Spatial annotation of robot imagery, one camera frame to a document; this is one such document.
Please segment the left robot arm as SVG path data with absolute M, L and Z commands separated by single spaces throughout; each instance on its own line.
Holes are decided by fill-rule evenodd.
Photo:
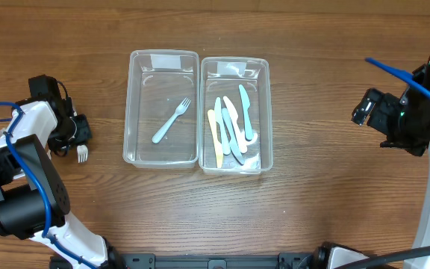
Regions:
M 29 239 L 55 251 L 50 268 L 125 268 L 108 240 L 92 233 L 71 211 L 66 187 L 52 163 L 75 149 L 88 159 L 90 125 L 78 114 L 61 81 L 28 80 L 30 97 L 9 107 L 0 131 L 0 236 Z

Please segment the cream plastic knife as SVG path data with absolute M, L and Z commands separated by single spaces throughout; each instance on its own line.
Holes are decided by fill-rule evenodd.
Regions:
M 211 128 L 213 143 L 214 143 L 214 152 L 215 152 L 215 156 L 216 156 L 216 167 L 221 168 L 222 163 L 223 163 L 224 154 L 222 151 L 222 144 L 218 139 L 215 111 L 213 109 L 210 109 L 210 110 L 208 110 L 207 115 L 208 115 L 208 122 L 209 122 L 209 125 Z

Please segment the thick white plastic fork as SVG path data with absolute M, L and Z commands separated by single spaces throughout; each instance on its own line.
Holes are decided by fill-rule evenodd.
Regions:
M 178 105 L 178 107 L 175 109 L 174 114 L 158 129 L 158 131 L 154 134 L 152 137 L 153 143 L 160 143 L 162 138 L 165 136 L 165 134 L 168 132 L 169 128 L 172 126 L 172 124 L 175 122 L 175 120 L 184 114 L 186 110 L 189 108 L 191 103 L 191 100 L 188 98 L 183 99 L 183 101 Z

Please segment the pale blue plastic knife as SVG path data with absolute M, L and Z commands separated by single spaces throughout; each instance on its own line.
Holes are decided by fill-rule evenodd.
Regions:
M 254 133 L 252 130 L 252 124 L 249 117 L 249 107 L 250 107 L 250 101 L 248 93 L 246 92 L 246 89 L 243 85 L 239 85 L 239 91 L 240 91 L 240 98 L 242 102 L 242 108 L 243 108 L 243 119 L 244 119 L 244 131 L 245 136 L 247 140 L 252 140 L 254 137 Z

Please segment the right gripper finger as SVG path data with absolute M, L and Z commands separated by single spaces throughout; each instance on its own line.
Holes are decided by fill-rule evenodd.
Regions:
M 352 122 L 356 123 L 359 126 L 362 126 L 364 124 L 366 118 L 366 111 L 363 108 L 356 108 L 352 112 Z
M 377 102 L 378 102 L 378 90 L 375 88 L 370 88 L 366 91 L 363 99 L 361 100 L 360 110 L 371 111 Z

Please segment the light blue plastic knife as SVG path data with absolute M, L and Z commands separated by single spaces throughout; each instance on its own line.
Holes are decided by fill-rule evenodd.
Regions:
M 222 144 L 222 152 L 224 155 L 229 155 L 231 153 L 231 149 L 228 143 L 228 136 L 225 131 L 225 124 L 222 118 L 222 105 L 221 99 L 219 97 L 216 98 L 215 106 L 214 106 L 216 122 L 219 125 L 220 139 Z

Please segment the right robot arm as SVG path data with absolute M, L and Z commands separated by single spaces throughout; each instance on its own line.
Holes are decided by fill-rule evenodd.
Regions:
M 425 64 L 407 72 L 373 58 L 366 61 L 406 83 L 400 97 L 370 88 L 352 112 L 352 122 L 386 136 L 382 148 L 403 149 L 429 157 L 429 175 L 423 209 L 412 248 L 380 256 L 368 256 L 335 243 L 324 243 L 303 259 L 299 268 L 390 268 L 401 262 L 408 269 L 430 268 L 430 56 Z

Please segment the white plastic knife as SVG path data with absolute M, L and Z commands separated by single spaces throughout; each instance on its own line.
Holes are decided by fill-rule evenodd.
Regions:
M 230 115 L 229 115 L 227 108 L 222 109 L 222 118 L 225 122 L 226 128 L 227 128 L 229 136 L 230 136 L 229 146 L 231 148 L 231 152 L 233 153 L 233 155 L 237 159 L 237 161 L 241 165 L 244 165 L 244 158 L 242 156 L 242 153 L 240 152 L 240 149 L 239 149 L 239 146 L 237 143 L 237 139 L 236 139 L 236 135 L 234 133 L 234 128 L 233 128 L 231 118 L 230 118 Z

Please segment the thin white plastic fork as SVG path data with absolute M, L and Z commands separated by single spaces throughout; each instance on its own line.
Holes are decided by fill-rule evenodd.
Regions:
M 83 163 L 87 161 L 89 150 L 85 144 L 78 145 L 77 148 L 77 154 L 78 154 L 78 163 Z

